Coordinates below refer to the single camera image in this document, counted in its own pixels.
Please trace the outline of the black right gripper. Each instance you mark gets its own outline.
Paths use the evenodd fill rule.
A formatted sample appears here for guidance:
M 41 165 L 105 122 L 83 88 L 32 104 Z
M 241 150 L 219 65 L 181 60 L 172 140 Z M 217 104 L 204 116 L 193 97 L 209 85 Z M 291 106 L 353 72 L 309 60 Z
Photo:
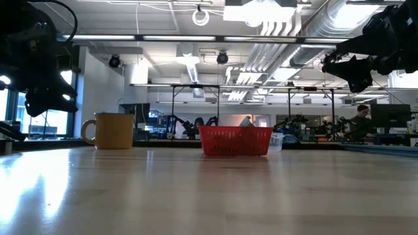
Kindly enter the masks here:
M 367 59 L 357 59 L 354 55 L 349 61 L 339 63 L 346 54 L 330 52 L 322 59 L 321 70 L 324 73 L 340 74 L 347 81 L 352 93 L 360 93 L 372 85 L 369 62 Z M 418 48 L 408 50 L 370 50 L 372 70 L 379 74 L 390 74 L 392 71 L 404 70 L 406 73 L 418 71 Z

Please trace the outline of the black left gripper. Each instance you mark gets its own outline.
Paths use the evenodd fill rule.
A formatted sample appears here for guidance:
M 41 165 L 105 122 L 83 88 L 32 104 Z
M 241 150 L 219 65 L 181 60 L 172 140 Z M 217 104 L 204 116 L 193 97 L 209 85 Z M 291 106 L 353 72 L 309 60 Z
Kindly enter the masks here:
M 6 63 L 6 77 L 10 79 L 10 84 L 6 87 L 18 91 L 51 90 L 59 95 L 76 97 L 75 89 L 61 75 L 61 72 L 71 69 L 70 62 Z M 31 117 L 37 117 L 49 109 L 69 113 L 78 111 L 75 103 L 64 97 L 53 100 L 52 105 L 46 97 L 26 97 L 25 108 Z

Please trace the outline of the window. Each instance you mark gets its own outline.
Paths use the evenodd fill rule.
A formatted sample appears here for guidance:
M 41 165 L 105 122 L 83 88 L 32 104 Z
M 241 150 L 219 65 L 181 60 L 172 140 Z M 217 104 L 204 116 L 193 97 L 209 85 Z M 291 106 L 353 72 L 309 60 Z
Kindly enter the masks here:
M 4 89 L 0 90 L 0 121 L 12 125 L 29 139 L 57 138 L 68 133 L 69 114 L 48 110 L 31 117 L 25 108 L 25 93 Z

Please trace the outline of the person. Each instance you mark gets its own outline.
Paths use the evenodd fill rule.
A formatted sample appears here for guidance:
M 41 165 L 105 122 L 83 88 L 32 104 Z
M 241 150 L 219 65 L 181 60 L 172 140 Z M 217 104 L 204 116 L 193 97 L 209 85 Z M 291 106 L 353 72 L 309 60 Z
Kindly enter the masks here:
M 368 106 L 361 104 L 357 107 L 357 115 L 350 119 L 348 136 L 351 142 L 364 142 L 367 138 L 375 137 L 376 130 L 368 118 L 369 111 Z

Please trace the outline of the black computer monitor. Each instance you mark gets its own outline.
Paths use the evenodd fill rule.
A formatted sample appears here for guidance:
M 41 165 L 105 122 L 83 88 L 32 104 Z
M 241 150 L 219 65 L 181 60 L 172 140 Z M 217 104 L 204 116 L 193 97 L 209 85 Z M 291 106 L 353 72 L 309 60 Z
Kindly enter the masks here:
M 411 108 L 408 104 L 371 104 L 371 120 L 378 128 L 406 128 L 411 121 Z
M 147 124 L 150 118 L 150 103 L 121 104 L 121 111 L 124 114 L 134 116 L 134 124 Z

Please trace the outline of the yellow ceramic mug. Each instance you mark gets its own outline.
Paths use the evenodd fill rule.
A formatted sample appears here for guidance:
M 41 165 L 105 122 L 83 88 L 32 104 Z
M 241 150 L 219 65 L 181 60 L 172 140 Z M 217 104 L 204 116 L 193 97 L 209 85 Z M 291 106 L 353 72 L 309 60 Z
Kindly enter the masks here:
M 95 119 L 85 121 L 81 137 L 97 149 L 130 149 L 133 147 L 134 115 L 117 113 L 95 113 Z M 87 137 L 89 125 L 95 126 L 93 138 Z

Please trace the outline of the blue grey metal table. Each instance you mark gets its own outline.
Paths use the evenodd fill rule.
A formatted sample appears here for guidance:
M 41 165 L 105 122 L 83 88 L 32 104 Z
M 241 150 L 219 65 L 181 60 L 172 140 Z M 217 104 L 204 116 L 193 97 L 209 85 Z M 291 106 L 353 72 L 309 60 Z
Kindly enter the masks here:
M 418 159 L 418 148 L 416 147 L 358 144 L 340 144 L 340 147 L 345 151 L 392 155 L 398 157 L 411 157 Z

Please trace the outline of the clear plastic container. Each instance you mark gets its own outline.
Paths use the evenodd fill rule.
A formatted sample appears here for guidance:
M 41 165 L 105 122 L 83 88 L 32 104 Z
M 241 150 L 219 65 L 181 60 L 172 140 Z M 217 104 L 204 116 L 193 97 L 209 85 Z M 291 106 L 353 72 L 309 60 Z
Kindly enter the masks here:
M 274 151 L 281 151 L 283 146 L 283 139 L 283 133 L 272 133 L 269 143 L 270 149 Z

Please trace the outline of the white ceiling light panel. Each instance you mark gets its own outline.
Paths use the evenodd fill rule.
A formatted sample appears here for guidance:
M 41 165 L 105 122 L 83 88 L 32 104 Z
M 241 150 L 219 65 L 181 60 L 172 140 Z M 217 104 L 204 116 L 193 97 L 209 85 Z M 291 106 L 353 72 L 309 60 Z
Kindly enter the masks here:
M 229 22 L 287 22 L 297 9 L 297 0 L 225 0 L 223 20 Z

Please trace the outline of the red plastic mesh basket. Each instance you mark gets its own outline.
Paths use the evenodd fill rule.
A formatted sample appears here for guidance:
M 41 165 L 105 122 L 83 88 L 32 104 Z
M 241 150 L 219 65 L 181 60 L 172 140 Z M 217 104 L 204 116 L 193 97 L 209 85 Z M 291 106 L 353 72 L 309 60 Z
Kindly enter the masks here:
M 268 152 L 272 128 L 200 126 L 199 133 L 207 156 L 262 156 Z

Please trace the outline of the black background station frame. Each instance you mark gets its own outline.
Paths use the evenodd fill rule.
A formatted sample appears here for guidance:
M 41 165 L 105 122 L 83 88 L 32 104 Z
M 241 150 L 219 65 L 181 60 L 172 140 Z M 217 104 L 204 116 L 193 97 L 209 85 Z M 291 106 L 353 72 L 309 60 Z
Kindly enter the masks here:
M 309 87 L 300 87 L 300 86 L 295 86 L 295 87 L 290 87 L 287 86 L 286 90 L 287 90 L 287 103 L 288 103 L 288 116 L 289 119 L 291 119 L 291 91 L 293 89 L 296 89 L 298 93 L 300 90 L 303 91 L 321 91 L 325 96 L 327 96 L 330 100 L 331 100 L 331 108 L 332 108 L 332 141 L 336 140 L 336 131 L 335 131 L 335 103 L 334 103 L 334 88 L 326 88 L 326 87 L 314 87 L 314 86 L 309 86 Z
M 178 93 L 175 93 L 175 90 L 177 87 L 180 87 L 181 89 L 179 90 L 179 92 L 181 92 L 185 87 L 191 88 L 191 89 L 195 89 L 195 88 L 199 88 L 199 89 L 203 89 L 203 88 L 215 88 L 217 89 L 217 93 L 215 93 L 215 96 L 217 97 L 217 118 L 216 118 L 216 126 L 219 125 L 219 95 L 220 95 L 220 85 L 211 85 L 211 84 L 172 84 L 170 85 L 170 87 L 172 87 L 172 102 L 171 102 L 171 116 L 174 116 L 174 101 L 175 101 L 175 97 L 177 96 Z M 167 138 L 170 141 L 173 141 L 175 138 L 175 131 L 173 133 L 169 134 L 167 133 Z

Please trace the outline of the silver ceiling duct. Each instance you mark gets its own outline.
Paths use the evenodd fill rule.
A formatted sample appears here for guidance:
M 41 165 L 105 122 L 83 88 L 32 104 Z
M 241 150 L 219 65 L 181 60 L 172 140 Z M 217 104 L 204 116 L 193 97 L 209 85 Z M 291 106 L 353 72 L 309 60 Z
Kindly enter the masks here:
M 302 37 L 346 37 L 366 22 L 379 8 L 379 5 L 352 5 L 347 1 L 330 0 L 318 15 L 302 30 Z M 289 59 L 291 67 L 304 67 L 312 62 L 325 49 L 295 48 Z

